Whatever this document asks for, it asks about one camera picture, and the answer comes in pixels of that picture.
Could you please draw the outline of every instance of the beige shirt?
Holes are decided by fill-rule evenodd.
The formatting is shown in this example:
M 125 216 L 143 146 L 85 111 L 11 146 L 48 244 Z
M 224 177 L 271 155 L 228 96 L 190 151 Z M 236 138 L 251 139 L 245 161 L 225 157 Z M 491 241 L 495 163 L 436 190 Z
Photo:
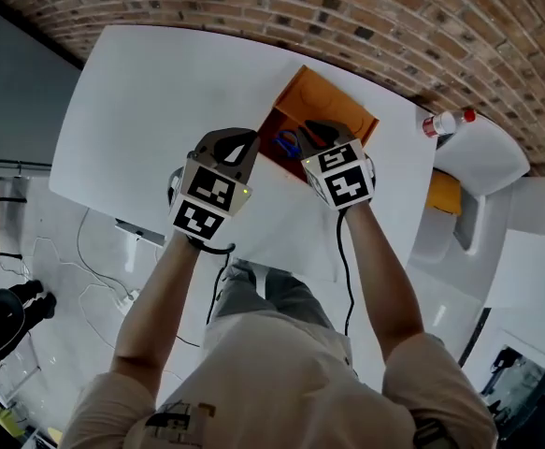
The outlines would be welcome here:
M 431 336 L 394 349 L 382 394 L 358 381 L 344 336 L 274 312 L 222 318 L 205 345 L 213 348 L 157 412 L 141 384 L 98 376 L 61 447 L 410 449 L 416 425 L 423 447 L 495 446 L 490 414 Z

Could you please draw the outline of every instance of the white table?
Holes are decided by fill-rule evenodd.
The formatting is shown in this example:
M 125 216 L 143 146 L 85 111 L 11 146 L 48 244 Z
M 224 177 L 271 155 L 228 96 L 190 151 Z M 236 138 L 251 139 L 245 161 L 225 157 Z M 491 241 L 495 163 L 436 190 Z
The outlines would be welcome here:
M 105 214 L 166 233 L 166 185 L 208 131 L 257 130 L 301 65 L 350 94 L 380 124 L 366 144 L 377 170 L 372 208 L 402 265 L 422 217 L 436 141 L 427 112 L 352 73 L 262 43 L 179 28 L 110 26 L 70 101 L 50 188 Z M 212 241 L 235 255 L 317 279 L 344 279 L 337 215 L 301 181 L 258 155 L 253 196 Z M 356 269 L 351 240 L 344 246 Z

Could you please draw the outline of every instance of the scissors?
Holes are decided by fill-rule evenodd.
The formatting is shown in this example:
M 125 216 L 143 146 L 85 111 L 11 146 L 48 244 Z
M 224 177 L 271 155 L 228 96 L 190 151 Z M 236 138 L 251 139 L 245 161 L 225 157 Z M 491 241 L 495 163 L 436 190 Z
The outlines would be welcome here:
M 288 158 L 301 159 L 301 148 L 299 147 L 299 138 L 293 130 L 280 130 L 276 137 L 272 139 L 282 150 L 286 152 Z

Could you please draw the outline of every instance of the gray pants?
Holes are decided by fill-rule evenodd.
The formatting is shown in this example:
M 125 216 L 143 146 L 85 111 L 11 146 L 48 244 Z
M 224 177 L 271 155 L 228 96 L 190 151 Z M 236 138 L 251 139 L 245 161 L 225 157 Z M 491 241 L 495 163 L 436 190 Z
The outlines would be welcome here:
M 257 294 L 255 274 L 249 263 L 239 261 L 227 274 L 214 319 L 243 312 L 278 311 L 305 323 L 334 329 L 320 301 L 291 273 L 270 268 L 265 275 L 265 299 Z

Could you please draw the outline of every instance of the cardboard box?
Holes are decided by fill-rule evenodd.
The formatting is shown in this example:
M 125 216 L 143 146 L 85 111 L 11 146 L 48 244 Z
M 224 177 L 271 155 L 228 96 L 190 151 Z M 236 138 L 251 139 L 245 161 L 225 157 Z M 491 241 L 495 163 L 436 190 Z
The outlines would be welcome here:
M 300 160 L 284 155 L 273 139 L 281 130 L 296 131 L 299 126 L 305 127 L 305 120 L 342 122 L 362 140 L 362 145 L 369 140 L 379 122 L 330 81 L 302 66 L 277 98 L 258 134 L 260 153 L 304 182 L 307 178 Z

